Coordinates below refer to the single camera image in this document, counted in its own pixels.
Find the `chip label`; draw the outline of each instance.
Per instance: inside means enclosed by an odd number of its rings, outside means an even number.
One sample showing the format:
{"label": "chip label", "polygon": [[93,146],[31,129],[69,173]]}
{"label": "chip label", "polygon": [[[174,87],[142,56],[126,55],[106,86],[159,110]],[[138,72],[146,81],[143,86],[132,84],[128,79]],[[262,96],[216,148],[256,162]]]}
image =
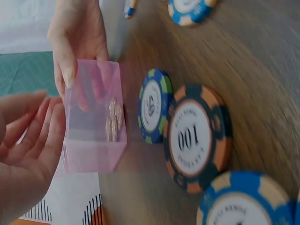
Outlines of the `chip label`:
{"label": "chip label", "polygon": [[142,97],[142,123],[148,132],[158,125],[161,115],[161,91],[156,81],[151,80]]}
{"label": "chip label", "polygon": [[202,106],[186,100],[175,111],[170,129],[170,146],[175,164],[183,174],[200,173],[210,155],[211,129]]}
{"label": "chip label", "polygon": [[245,194],[231,193],[218,199],[208,225],[271,225],[271,219],[258,201]]}
{"label": "chip label", "polygon": [[181,13],[194,10],[202,0],[174,0],[176,9]]}

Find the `wooden table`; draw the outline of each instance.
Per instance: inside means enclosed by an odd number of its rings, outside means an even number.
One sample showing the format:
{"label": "wooden table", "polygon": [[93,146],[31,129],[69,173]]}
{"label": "wooden table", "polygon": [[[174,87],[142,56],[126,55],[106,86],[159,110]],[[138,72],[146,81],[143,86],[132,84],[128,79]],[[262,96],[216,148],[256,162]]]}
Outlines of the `wooden table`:
{"label": "wooden table", "polygon": [[[114,1],[122,15],[124,3]],[[116,172],[100,178],[108,224],[195,224],[201,195],[182,191],[167,171],[163,145],[148,145],[140,134],[138,95],[151,68],[165,70],[174,90],[189,83],[214,88],[232,118],[229,169],[264,172],[297,196],[299,9],[297,1],[224,0],[204,23],[185,28],[171,21],[166,0],[140,0],[131,20],[119,18],[115,51],[129,145]]]}

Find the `black line pattern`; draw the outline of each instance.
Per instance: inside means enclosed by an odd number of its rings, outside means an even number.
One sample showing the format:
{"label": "black line pattern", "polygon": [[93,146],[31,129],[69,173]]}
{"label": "black line pattern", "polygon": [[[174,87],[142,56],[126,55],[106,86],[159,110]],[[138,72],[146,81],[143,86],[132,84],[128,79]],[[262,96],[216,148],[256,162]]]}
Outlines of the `black line pattern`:
{"label": "black line pattern", "polygon": [[46,206],[45,199],[42,199],[35,207],[27,211],[22,217],[52,222],[52,215],[51,212],[49,212],[48,206]]}
{"label": "black line pattern", "polygon": [[92,219],[95,218],[98,224],[102,224],[102,199],[101,194],[95,195],[92,201],[86,206],[86,211],[84,211],[84,218],[82,218],[82,225],[94,225]]}

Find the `clear plastic container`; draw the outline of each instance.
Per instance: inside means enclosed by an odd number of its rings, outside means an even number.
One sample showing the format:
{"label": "clear plastic container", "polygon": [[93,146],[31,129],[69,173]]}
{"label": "clear plastic container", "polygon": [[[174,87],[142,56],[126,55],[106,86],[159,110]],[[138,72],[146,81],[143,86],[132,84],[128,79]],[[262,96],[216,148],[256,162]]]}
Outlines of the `clear plastic container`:
{"label": "clear plastic container", "polygon": [[127,145],[127,133],[123,114],[117,142],[106,141],[112,98],[123,107],[119,64],[78,60],[76,79],[64,97],[67,128],[56,175],[114,170]]}

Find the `green and blue poker chip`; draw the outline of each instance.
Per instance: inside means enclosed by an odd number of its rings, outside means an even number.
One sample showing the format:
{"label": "green and blue poker chip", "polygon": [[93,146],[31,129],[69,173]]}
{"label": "green and blue poker chip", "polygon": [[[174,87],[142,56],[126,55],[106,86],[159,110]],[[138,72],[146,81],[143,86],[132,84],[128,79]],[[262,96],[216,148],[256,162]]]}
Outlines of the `green and blue poker chip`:
{"label": "green and blue poker chip", "polygon": [[126,0],[124,6],[124,17],[130,19],[135,13],[137,0]]}
{"label": "green and blue poker chip", "polygon": [[204,192],[197,225],[293,225],[291,200],[270,177],[226,172]]}
{"label": "green and blue poker chip", "polygon": [[151,69],[140,90],[138,122],[147,143],[163,140],[165,118],[173,98],[171,81],[166,72]]}
{"label": "green and blue poker chip", "polygon": [[204,20],[217,0],[169,0],[169,15],[180,26],[192,26]]}

